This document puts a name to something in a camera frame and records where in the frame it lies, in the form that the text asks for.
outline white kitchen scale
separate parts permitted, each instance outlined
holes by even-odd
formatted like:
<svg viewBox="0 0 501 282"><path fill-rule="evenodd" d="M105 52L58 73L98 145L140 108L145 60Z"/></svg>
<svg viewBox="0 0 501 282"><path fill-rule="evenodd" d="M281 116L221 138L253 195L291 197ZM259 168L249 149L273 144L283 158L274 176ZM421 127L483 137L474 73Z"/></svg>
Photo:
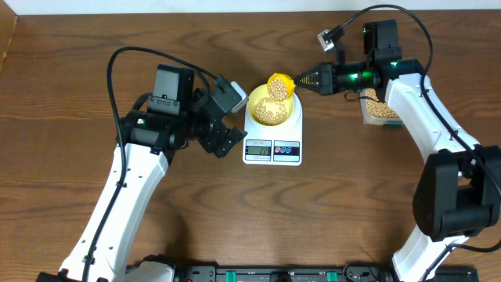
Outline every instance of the white kitchen scale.
<svg viewBox="0 0 501 282"><path fill-rule="evenodd" d="M280 125L267 126L254 120L256 102L268 96L267 85L257 87L250 95L245 110L243 162L249 165L300 165L303 161L303 107L293 93L293 110Z"/></svg>

